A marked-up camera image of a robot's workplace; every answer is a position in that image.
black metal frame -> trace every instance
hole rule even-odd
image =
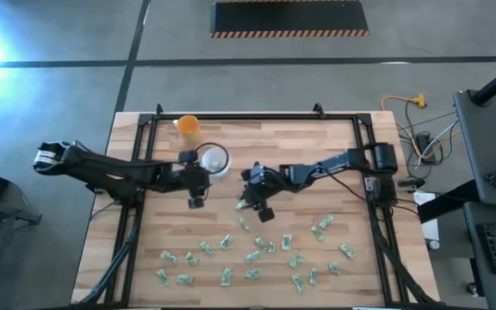
[[[177,117],[181,116],[181,113],[168,113],[163,114],[163,110],[160,105],[157,107],[157,111],[155,114],[142,114],[139,116],[137,131],[135,134],[135,141],[133,143],[133,153],[132,159],[138,159],[140,155],[140,147],[141,141],[143,138],[143,132],[146,127],[150,125],[149,138],[147,141],[147,148],[145,159],[152,159],[152,149],[155,143],[156,130],[158,121],[171,121],[175,120]],[[307,114],[296,114],[296,113],[263,113],[263,114],[254,114],[254,113],[241,113],[241,114],[195,114],[195,116],[204,121],[204,120],[322,120],[322,121],[351,121],[353,125],[353,131],[356,140],[357,147],[363,147],[363,135],[362,135],[362,127],[364,127],[367,132],[367,138],[370,144],[374,144],[375,133],[372,125],[372,119],[370,114],[326,114],[322,107],[317,103],[313,108],[313,112],[315,113],[307,113]],[[375,154],[372,153],[372,158],[375,160]],[[364,182],[364,178],[369,177],[367,174],[362,173],[362,180]],[[92,299],[91,303],[88,304],[73,304],[69,307],[64,308],[73,308],[73,309],[116,309],[128,307],[129,295],[131,293],[131,285],[133,281],[133,273],[134,273],[134,265],[135,265],[135,256],[137,251],[137,242],[139,239],[140,232],[140,223],[143,215],[144,201],[145,201],[145,192],[141,193],[140,199],[134,203],[134,205],[124,206],[121,210],[121,217],[119,219],[119,226],[116,233],[115,239],[115,248],[113,254],[112,264],[105,273],[103,280],[99,282],[99,284],[104,283],[103,289],[106,289],[106,294],[104,298],[104,302],[100,304],[96,304],[96,301],[101,296],[99,294],[96,299]],[[393,296],[391,292],[391,288],[389,285],[388,279],[388,269],[384,259],[384,252],[377,244],[377,236],[375,235],[375,228],[378,227],[378,219],[376,217],[375,205],[367,201],[367,207],[369,211],[369,224],[370,229],[373,232],[373,241],[375,244],[375,254],[376,254],[376,262],[378,265],[378,273],[381,281],[381,290],[383,294],[383,299],[386,307],[397,307],[403,309],[425,309],[425,308],[434,308],[436,309],[438,305],[434,305],[432,307],[420,304],[410,304],[408,299],[408,293],[406,291],[406,285],[401,280],[400,273],[397,270],[394,270],[394,274],[396,277],[397,286],[400,292],[400,302],[393,301]],[[130,214],[130,211],[135,210],[135,217],[133,220],[132,232],[129,235],[128,241],[124,243],[124,239],[126,237],[126,228],[127,228],[127,218]],[[385,214],[384,222],[387,230],[387,241],[389,246],[391,247],[391,251],[395,256],[399,257],[399,248],[397,245],[397,239],[395,237],[394,230],[394,222],[391,214]],[[127,267],[124,276],[124,284],[121,293],[120,301],[115,301],[115,273],[118,270],[120,264],[123,262],[125,256],[128,255]]]

gray floor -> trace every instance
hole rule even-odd
[[[210,0],[152,1],[139,59],[496,56],[496,1],[363,1],[371,36],[345,39],[210,40]],[[127,59],[141,0],[0,0],[0,61]],[[0,69],[0,176],[17,183],[43,213],[18,232],[0,263],[0,309],[66,305],[93,201],[68,177],[42,177],[31,164],[42,141],[83,141],[104,150],[124,68]],[[453,111],[451,95],[480,88],[496,63],[269,65],[136,68],[126,111],[374,110],[387,95],[422,92],[414,122]],[[403,102],[389,109],[405,123]],[[439,133],[455,116],[424,124]],[[461,136],[425,189],[445,191],[472,178]],[[442,236],[462,225],[441,220]],[[457,248],[446,239],[443,246]],[[432,255],[443,301],[484,307],[464,286],[466,260]]]

wooden tabletop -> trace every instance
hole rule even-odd
[[[400,140],[391,112],[371,112],[378,142],[395,145],[400,171],[405,177],[406,167]],[[119,113],[110,136],[107,154],[129,160],[133,148],[139,113]],[[227,148],[232,168],[221,180],[214,182],[204,208],[190,210],[186,192],[159,194],[148,192],[143,216],[130,307],[350,307],[383,306],[375,250],[370,232],[366,203],[357,199],[330,178],[321,179],[299,194],[280,193],[269,200],[275,211],[273,221],[262,224],[251,209],[235,210],[243,190],[240,172],[254,161],[277,168],[279,164],[311,164],[318,160],[355,147],[350,121],[201,121],[205,141],[213,141]],[[176,160],[183,143],[170,121],[159,121],[153,158]],[[361,174],[346,171],[337,177],[363,195]],[[400,197],[411,199],[407,194]],[[110,202],[98,196],[94,212]],[[415,209],[411,203],[401,206]],[[319,242],[310,232],[316,221],[326,214],[334,214],[334,221]],[[242,216],[251,228],[245,232],[238,223]],[[91,221],[84,252],[77,273],[72,300],[78,301],[108,268],[115,242],[120,207],[111,207]],[[394,213],[401,259],[414,279],[431,297],[438,299],[420,222],[415,214],[402,209]],[[231,234],[233,242],[223,251],[220,241]],[[292,250],[280,249],[283,234],[293,236]],[[257,249],[254,238],[262,237],[277,247],[275,253],[264,253],[251,265],[245,263],[246,254]],[[215,249],[210,257],[199,247],[202,241]],[[355,250],[357,259],[350,261],[339,249],[347,243]],[[163,250],[179,257],[177,265],[160,258]],[[197,267],[185,260],[187,252],[199,259]],[[305,258],[292,270],[288,261],[296,253]],[[341,276],[332,275],[327,265],[337,262]],[[388,273],[392,290],[395,280],[391,265]],[[232,269],[231,287],[220,286],[221,271]],[[317,285],[308,284],[309,270],[317,268]],[[168,288],[156,276],[164,268],[170,278]],[[247,269],[263,271],[258,280],[245,280]],[[192,286],[177,286],[177,275],[195,277]],[[305,291],[296,292],[290,278],[300,275]],[[121,292],[118,280],[116,298]]]

